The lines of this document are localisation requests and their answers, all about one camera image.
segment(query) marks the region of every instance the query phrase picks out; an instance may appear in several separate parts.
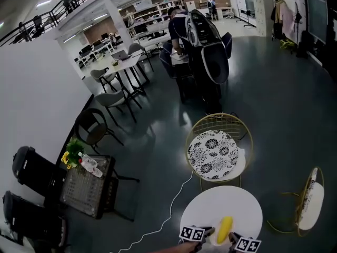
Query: banana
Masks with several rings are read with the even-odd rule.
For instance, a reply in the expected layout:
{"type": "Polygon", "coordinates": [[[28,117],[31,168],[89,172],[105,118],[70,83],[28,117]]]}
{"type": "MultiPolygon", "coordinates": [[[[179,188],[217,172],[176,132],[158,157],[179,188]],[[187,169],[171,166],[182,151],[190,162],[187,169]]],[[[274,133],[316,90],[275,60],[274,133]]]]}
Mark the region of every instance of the banana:
{"type": "Polygon", "coordinates": [[[221,222],[220,230],[217,234],[217,243],[221,244],[226,240],[230,230],[232,228],[233,218],[232,217],[224,217],[221,222]]]}

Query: dark gray floor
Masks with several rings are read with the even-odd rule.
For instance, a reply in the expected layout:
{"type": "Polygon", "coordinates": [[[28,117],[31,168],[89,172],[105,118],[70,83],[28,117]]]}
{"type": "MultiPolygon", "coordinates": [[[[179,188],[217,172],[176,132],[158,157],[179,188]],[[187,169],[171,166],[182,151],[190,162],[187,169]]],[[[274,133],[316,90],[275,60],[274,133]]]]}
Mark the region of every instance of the dark gray floor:
{"type": "MultiPolygon", "coordinates": [[[[176,83],[158,57],[152,63],[155,72],[148,73],[147,97],[137,97],[143,109],[133,103],[138,123],[133,123],[126,108],[124,114],[113,112],[127,132],[111,127],[125,146],[107,136],[99,147],[102,154],[116,158],[120,175],[141,179],[140,184],[121,181],[116,201],[120,211],[130,216],[135,212],[135,222],[113,213],[95,220],[68,208],[69,252],[118,253],[142,234],[158,230],[169,216],[173,197],[190,177],[185,139],[191,126],[204,116],[203,105],[198,100],[181,104],[176,83]]],[[[237,113],[253,135],[254,159],[242,175],[242,187],[257,198],[263,210],[259,252],[330,252],[337,233],[336,84],[313,62],[298,59],[281,50],[279,42],[262,37],[233,39],[230,70],[222,104],[224,112],[237,113]],[[274,233],[265,220],[287,213],[292,216],[289,211],[295,209],[291,197],[282,199],[278,192],[299,192],[314,166],[325,174],[325,199],[317,224],[305,238],[274,233]]],[[[199,193],[199,181],[193,177],[176,199],[173,218],[162,232],[145,237],[129,252],[175,245],[181,215],[199,193]]]]}

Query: white cable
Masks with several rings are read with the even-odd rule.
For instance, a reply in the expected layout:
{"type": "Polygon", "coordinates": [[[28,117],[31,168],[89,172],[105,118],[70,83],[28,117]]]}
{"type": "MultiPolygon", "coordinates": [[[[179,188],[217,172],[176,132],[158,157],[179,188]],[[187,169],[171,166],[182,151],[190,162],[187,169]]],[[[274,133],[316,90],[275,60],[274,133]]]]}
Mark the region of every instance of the white cable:
{"type": "Polygon", "coordinates": [[[154,233],[157,233],[157,232],[160,232],[160,231],[163,229],[164,224],[165,224],[166,222],[168,222],[168,221],[172,218],[172,205],[173,205],[173,203],[174,203],[174,200],[176,199],[176,197],[179,196],[180,192],[183,190],[183,186],[184,186],[186,183],[188,183],[188,182],[192,179],[192,177],[193,177],[193,172],[191,173],[191,177],[190,177],[186,182],[184,182],[184,183],[181,185],[181,188],[180,188],[178,194],[173,198],[173,200],[172,200],[172,202],[171,202],[171,205],[170,205],[170,217],[167,218],[167,219],[162,223],[162,226],[161,226],[160,230],[157,230],[157,231],[153,231],[153,232],[149,232],[149,233],[144,234],[144,235],[141,237],[141,239],[140,239],[139,241],[133,242],[133,243],[130,245],[130,247],[129,247],[128,249],[123,249],[123,248],[120,249],[120,250],[118,251],[118,253],[120,253],[121,251],[128,251],[134,244],[137,244],[137,243],[141,242],[141,241],[143,240],[144,236],[150,235],[150,234],[154,234],[154,233]]]}

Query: ceiling light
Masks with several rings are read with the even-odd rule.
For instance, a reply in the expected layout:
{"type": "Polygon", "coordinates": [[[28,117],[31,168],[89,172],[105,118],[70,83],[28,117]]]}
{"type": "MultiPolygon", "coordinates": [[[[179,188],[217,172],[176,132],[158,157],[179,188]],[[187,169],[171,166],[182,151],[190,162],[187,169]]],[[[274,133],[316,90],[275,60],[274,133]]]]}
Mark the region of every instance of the ceiling light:
{"type": "Polygon", "coordinates": [[[51,0],[43,2],[43,3],[39,3],[39,4],[36,5],[36,7],[43,6],[45,4],[49,4],[50,2],[51,2],[51,0]]]}
{"type": "Polygon", "coordinates": [[[88,27],[84,28],[83,30],[87,30],[87,29],[90,28],[91,26],[93,26],[93,24],[89,25],[88,27]]]}
{"type": "Polygon", "coordinates": [[[94,18],[94,21],[95,21],[95,20],[98,20],[98,19],[100,19],[100,18],[103,18],[103,17],[106,16],[106,15],[107,15],[107,13],[104,14],[104,15],[102,15],[102,16],[99,16],[99,17],[97,17],[97,18],[94,18]]]}
{"type": "Polygon", "coordinates": [[[76,35],[71,36],[70,38],[68,38],[67,40],[65,40],[63,43],[66,43],[67,41],[71,40],[73,37],[75,37],[76,35]]]}

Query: column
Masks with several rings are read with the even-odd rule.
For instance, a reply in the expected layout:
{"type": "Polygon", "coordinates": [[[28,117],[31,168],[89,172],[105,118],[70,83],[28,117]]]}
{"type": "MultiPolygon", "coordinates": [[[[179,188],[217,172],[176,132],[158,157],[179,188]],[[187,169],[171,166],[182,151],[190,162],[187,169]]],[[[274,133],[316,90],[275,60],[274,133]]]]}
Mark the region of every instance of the column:
{"type": "Polygon", "coordinates": [[[123,22],[122,16],[120,15],[117,7],[111,2],[111,0],[105,2],[105,6],[110,14],[111,19],[114,22],[116,29],[118,30],[121,36],[125,48],[128,50],[129,46],[133,43],[133,40],[130,37],[130,34],[128,33],[128,30],[123,22]]]}

